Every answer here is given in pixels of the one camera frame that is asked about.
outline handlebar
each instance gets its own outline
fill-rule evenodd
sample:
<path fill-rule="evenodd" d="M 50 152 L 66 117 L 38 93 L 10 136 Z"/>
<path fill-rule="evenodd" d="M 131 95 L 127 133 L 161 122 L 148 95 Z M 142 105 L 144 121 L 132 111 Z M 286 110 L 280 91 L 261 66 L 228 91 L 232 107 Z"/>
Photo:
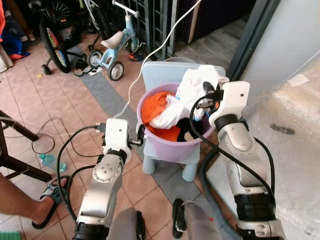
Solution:
<path fill-rule="evenodd" d="M 121 3 L 117 2 L 116 0 L 113 0 L 112 4 L 113 5 L 117 5 L 118 7 L 124 9 L 126 12 L 129 12 L 129 13 L 133 14 L 136 18 L 138 18 L 139 15 L 140 15 L 138 11 L 133 11 L 132 9 L 128 8 L 125 5 L 122 5 Z"/>

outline white cloth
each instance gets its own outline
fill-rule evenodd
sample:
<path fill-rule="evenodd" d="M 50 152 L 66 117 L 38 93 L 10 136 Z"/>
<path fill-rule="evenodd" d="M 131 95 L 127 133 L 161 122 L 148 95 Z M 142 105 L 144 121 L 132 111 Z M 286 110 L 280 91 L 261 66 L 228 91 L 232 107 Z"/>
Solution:
<path fill-rule="evenodd" d="M 229 82 L 225 76 L 218 74 L 215 66 L 201 65 L 197 69 L 188 69 L 183 75 L 182 82 L 177 88 L 175 97 L 167 96 L 165 110 L 150 122 L 156 129 L 170 129 L 176 126 L 179 120 L 189 118 L 190 111 L 195 102 L 206 95 L 203 83 L 209 82 L 214 89 L 219 83 Z M 200 121 L 204 115 L 204 109 L 196 109 L 193 118 Z"/>

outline gray tile stripe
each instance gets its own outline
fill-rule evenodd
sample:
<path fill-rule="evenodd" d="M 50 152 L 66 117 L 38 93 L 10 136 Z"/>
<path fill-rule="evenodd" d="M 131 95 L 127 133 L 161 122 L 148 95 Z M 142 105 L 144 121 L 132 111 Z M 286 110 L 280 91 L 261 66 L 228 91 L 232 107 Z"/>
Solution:
<path fill-rule="evenodd" d="M 70 49 L 70 51 L 82 54 L 82 50 L 77 46 Z M 111 86 L 109 81 L 105 79 L 101 72 L 98 72 L 93 76 L 84 74 L 80 78 L 105 112 L 109 113 L 111 116 L 114 116 L 122 111 L 126 105 L 126 101 Z M 135 139 L 137 137 L 137 114 L 128 106 L 120 118 L 126 119 L 129 122 L 129 138 Z M 144 146 L 134 146 L 133 148 L 138 156 L 143 160 Z M 224 219 L 218 204 L 212 208 L 212 206 L 210 206 L 209 202 L 193 182 L 186 182 L 183 180 L 182 168 L 178 163 L 157 161 L 156 167 L 156 172 L 152 176 L 171 203 L 173 203 L 176 198 L 195 200 L 195 202 L 203 207 L 203 209 L 208 210 L 208 215 L 212 215 L 215 218 L 215 224 L 220 230 L 222 239 L 240 239 L 240 237 L 233 231 L 233 229 Z"/>

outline door frame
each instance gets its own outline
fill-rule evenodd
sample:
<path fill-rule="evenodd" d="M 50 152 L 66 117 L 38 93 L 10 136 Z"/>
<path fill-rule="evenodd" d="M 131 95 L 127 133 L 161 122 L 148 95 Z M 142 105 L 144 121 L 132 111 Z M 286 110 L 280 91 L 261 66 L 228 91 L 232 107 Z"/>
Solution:
<path fill-rule="evenodd" d="M 238 81 L 254 54 L 281 0 L 256 0 L 226 76 Z"/>

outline bubble wrap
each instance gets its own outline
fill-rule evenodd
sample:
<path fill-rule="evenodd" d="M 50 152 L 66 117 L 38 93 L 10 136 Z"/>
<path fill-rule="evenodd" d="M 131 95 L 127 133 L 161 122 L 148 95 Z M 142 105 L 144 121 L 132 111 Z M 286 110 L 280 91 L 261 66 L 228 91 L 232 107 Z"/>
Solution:
<path fill-rule="evenodd" d="M 320 64 L 303 72 L 303 77 L 309 81 L 297 86 L 285 82 L 273 93 L 263 94 L 244 115 L 251 134 L 273 156 L 276 215 L 288 240 L 320 240 Z M 280 130 L 270 128 L 272 124 Z M 258 154 L 270 176 L 261 147 Z"/>

